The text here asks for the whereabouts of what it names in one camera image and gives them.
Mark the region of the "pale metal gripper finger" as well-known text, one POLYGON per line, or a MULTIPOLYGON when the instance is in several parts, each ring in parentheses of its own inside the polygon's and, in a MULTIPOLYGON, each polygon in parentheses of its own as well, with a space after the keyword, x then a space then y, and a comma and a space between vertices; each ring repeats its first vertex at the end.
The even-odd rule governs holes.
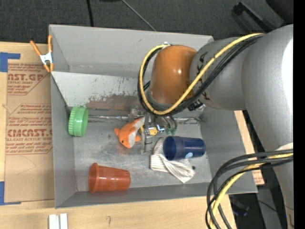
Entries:
POLYGON ((145 136, 142 154, 151 152, 153 146, 153 136, 145 136))

